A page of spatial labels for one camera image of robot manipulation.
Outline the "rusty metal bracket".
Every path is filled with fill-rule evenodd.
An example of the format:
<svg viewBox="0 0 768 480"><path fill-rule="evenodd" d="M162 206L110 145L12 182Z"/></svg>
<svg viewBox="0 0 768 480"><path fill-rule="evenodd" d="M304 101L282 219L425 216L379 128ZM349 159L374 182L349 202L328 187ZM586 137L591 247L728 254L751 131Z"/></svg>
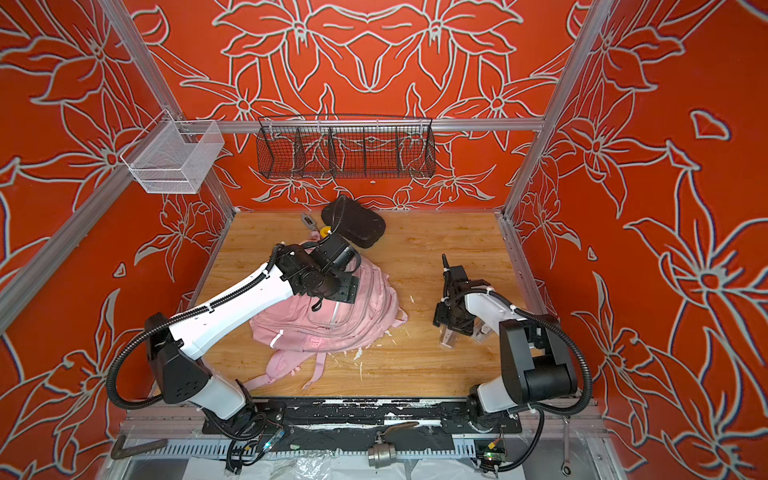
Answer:
<svg viewBox="0 0 768 480"><path fill-rule="evenodd" d="M127 446L126 442L126 435L119 435L116 438L110 451L110 458L112 460L127 459L137 455L144 455L157 450L161 450L168 445L169 440L159 439L133 446Z"/></svg>

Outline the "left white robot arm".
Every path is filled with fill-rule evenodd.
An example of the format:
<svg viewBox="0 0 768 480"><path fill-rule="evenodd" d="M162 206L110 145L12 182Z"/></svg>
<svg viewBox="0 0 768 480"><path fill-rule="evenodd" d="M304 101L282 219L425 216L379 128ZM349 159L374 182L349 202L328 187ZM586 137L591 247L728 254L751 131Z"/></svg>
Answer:
<svg viewBox="0 0 768 480"><path fill-rule="evenodd" d="M232 419L245 410L246 392L209 368L204 355L240 325L289 298L354 302L359 282L348 266L361 263L360 254L343 239L275 245L264 264L224 292L171 317L161 313L150 317L108 369L109 401L124 410L188 402L219 420ZM141 346L147 349L160 392L129 400L118 391L118 377L124 362Z"/></svg>

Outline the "pink student backpack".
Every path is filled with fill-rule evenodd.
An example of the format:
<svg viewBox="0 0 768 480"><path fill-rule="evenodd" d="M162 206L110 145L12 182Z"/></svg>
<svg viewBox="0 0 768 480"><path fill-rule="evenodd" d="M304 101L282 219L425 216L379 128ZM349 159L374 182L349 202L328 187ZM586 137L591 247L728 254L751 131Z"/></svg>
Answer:
<svg viewBox="0 0 768 480"><path fill-rule="evenodd" d="M324 373L329 357L362 351L391 329L408 321L389 276L367 258L354 272L356 300L324 300L317 309L307 296L293 296L258 313L249 321L253 339L273 350L265 373L244 383L255 390L296 374L313 359L312 386Z"/></svg>

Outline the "black pencil case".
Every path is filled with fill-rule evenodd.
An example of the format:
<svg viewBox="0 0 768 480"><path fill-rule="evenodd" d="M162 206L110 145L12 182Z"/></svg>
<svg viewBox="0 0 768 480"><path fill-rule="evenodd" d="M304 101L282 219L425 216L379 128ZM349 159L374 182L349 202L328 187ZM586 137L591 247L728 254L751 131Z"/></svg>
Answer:
<svg viewBox="0 0 768 480"><path fill-rule="evenodd" d="M326 205L321 210L321 218L332 232L364 249L377 243L386 231L383 217L346 195Z"/></svg>

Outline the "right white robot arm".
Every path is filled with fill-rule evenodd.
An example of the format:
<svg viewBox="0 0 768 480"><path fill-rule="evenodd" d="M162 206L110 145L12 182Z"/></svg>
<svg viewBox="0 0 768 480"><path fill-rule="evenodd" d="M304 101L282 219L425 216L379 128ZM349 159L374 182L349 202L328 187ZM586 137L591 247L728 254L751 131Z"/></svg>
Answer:
<svg viewBox="0 0 768 480"><path fill-rule="evenodd" d="M515 305L485 280L471 280L461 265L442 257L443 290L433 318L444 343L455 334L480 342L495 334L500 374L476 385L467 397L472 420L535 410L561 417L584 411L593 396L593 376L576 342L549 315Z"/></svg>

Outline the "clear eraser box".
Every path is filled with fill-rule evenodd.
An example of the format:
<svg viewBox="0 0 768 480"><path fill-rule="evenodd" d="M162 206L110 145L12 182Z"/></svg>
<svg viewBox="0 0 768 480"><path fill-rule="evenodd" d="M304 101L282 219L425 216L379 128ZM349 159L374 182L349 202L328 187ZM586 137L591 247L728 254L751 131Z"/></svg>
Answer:
<svg viewBox="0 0 768 480"><path fill-rule="evenodd" d="M493 330L486 324L476 324L473 328L471 339L477 343L484 343Z"/></svg>

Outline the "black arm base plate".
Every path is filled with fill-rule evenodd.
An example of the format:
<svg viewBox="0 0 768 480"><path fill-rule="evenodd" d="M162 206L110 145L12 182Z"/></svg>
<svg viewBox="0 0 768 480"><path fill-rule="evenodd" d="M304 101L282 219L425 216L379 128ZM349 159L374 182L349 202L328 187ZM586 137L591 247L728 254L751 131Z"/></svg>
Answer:
<svg viewBox="0 0 768 480"><path fill-rule="evenodd" d="M464 397L261 397L255 403L269 426L372 428L415 421L450 434L522 431L519 419L506 413L472 420Z"/></svg>

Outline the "silver wrench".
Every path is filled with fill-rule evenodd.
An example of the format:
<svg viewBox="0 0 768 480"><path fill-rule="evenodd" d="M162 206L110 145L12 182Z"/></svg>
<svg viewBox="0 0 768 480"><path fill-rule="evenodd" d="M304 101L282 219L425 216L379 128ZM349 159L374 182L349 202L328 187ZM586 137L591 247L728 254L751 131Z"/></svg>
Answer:
<svg viewBox="0 0 768 480"><path fill-rule="evenodd" d="M564 477L572 475L570 462L570 418L568 416L563 418L563 457L560 471Z"/></svg>

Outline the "metal ball valve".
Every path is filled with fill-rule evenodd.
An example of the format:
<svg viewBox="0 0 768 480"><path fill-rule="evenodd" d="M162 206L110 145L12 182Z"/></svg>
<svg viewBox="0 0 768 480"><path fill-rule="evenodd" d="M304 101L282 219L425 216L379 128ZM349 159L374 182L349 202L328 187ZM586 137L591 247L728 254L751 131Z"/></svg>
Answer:
<svg viewBox="0 0 768 480"><path fill-rule="evenodd" d="M374 437L373 445L368 449L368 465L378 469L392 464L397 457L395 446L386 440L386 437L394 432L412 429L419 426L418 421L402 422L389 425L383 431L377 431Z"/></svg>

